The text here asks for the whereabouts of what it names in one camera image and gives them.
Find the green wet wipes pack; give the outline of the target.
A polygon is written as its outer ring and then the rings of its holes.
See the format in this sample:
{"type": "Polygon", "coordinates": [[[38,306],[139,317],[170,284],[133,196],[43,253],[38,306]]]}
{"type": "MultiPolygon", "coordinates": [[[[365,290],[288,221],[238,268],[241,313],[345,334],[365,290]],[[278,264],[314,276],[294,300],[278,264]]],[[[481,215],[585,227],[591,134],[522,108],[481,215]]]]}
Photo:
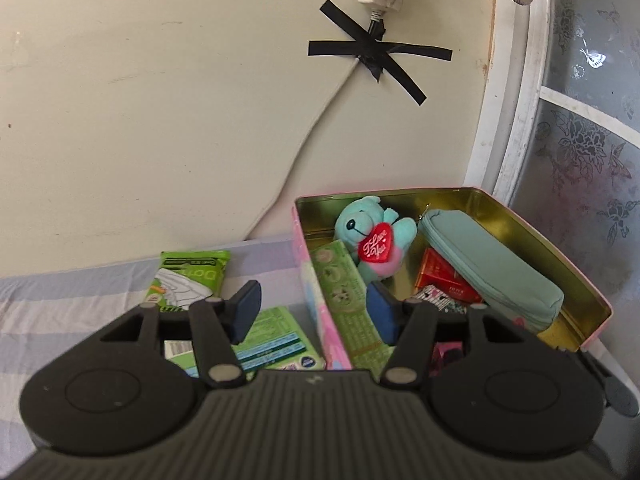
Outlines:
{"type": "Polygon", "coordinates": [[[144,302],[175,312],[186,310],[195,301],[217,297],[230,259],[228,250],[162,252],[144,302]]]}

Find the green cardboard box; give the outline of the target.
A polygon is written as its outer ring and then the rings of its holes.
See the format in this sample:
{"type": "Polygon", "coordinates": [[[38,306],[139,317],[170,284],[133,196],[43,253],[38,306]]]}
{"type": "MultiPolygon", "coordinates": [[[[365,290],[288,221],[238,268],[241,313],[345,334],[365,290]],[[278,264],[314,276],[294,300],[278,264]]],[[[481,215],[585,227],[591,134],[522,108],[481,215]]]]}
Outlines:
{"type": "Polygon", "coordinates": [[[326,368],[326,361],[285,306],[260,312],[245,339],[233,349],[248,379],[258,370],[326,368]]]}

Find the teal fabric pouch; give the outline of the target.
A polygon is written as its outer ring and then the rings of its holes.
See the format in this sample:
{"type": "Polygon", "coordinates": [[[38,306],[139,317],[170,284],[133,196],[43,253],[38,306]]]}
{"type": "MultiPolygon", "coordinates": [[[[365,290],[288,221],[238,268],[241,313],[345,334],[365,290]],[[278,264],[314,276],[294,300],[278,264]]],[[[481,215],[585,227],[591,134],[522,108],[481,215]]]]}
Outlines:
{"type": "Polygon", "coordinates": [[[461,210],[430,209],[418,225],[428,244],[494,310],[538,334],[558,317],[564,292],[461,210]]]}

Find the black white patterned packet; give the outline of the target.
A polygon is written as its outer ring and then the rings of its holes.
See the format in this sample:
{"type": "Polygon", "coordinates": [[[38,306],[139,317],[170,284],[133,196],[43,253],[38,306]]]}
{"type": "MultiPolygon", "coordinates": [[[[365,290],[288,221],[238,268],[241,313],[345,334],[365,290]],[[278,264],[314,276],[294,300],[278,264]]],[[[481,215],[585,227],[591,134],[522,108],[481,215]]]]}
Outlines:
{"type": "Polygon", "coordinates": [[[412,295],[412,299],[427,301],[444,313],[465,314],[466,304],[448,296],[435,285],[426,285],[412,295]]]}

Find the long green patterned box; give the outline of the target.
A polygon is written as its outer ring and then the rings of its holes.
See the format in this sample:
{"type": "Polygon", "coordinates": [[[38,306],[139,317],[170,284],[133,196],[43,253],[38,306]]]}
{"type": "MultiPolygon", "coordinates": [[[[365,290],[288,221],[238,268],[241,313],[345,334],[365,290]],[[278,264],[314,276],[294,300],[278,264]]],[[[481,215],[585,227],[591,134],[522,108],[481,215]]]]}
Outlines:
{"type": "Polygon", "coordinates": [[[320,315],[330,370],[367,370],[378,379],[393,349],[384,344],[366,307],[367,287],[340,240],[311,253],[326,310],[320,315]]]}

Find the red small box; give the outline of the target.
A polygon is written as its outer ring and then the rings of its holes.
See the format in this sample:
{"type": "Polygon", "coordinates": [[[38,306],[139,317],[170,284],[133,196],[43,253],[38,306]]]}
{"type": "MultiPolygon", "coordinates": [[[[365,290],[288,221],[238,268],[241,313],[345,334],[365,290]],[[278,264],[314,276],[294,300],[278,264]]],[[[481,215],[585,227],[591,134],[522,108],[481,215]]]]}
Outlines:
{"type": "Polygon", "coordinates": [[[483,301],[480,294],[433,248],[427,248],[423,254],[414,291],[418,292],[426,285],[435,285],[465,304],[480,304],[483,301]]]}

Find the pink macaron biscuit tin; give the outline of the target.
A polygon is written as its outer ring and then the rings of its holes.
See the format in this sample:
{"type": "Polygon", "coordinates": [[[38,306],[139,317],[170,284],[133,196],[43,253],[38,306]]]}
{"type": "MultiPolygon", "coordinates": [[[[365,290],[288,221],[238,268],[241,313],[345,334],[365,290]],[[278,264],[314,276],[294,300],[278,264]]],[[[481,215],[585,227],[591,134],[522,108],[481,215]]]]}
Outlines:
{"type": "Polygon", "coordinates": [[[479,188],[302,197],[294,248],[331,370],[380,374],[392,349],[366,307],[381,280],[416,295],[489,304],[551,347],[585,348],[612,307],[558,248],[479,188]]]}

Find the teal teddy bear with heart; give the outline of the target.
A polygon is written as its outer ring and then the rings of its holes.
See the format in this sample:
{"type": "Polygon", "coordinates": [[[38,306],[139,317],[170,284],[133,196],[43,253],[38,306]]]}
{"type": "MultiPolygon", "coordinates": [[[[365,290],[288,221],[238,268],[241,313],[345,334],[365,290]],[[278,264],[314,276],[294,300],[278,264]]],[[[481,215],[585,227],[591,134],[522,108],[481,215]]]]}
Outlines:
{"type": "Polygon", "coordinates": [[[393,276],[417,235],[416,220],[384,208],[376,195],[349,203],[334,224],[334,238],[345,245],[366,285],[393,276]]]}

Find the frosted floral window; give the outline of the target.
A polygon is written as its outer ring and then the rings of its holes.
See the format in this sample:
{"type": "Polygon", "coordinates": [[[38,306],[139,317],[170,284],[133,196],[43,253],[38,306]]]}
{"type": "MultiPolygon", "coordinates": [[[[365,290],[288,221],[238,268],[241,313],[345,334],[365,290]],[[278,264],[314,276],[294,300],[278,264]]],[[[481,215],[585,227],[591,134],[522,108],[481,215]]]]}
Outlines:
{"type": "Polygon", "coordinates": [[[592,345],[639,378],[639,0],[495,0],[465,183],[509,205],[612,306],[592,345]]]}

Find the black tape cross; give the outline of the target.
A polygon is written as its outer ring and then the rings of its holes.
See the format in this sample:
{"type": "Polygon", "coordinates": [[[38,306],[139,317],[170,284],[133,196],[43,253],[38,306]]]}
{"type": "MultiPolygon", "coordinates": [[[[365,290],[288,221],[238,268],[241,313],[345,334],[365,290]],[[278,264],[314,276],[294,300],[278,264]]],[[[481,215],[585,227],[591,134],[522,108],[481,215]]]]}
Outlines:
{"type": "Polygon", "coordinates": [[[320,12],[337,28],[344,32],[345,40],[309,40],[309,56],[338,56],[354,58],[366,66],[372,77],[379,81],[382,73],[388,73],[408,96],[418,105],[422,105],[426,94],[414,82],[409,74],[392,58],[393,54],[420,56],[444,62],[452,60],[451,49],[423,44],[405,44],[404,42],[384,41],[386,29],[381,15],[370,17],[368,28],[363,28],[331,0],[320,6],[320,12]]]}

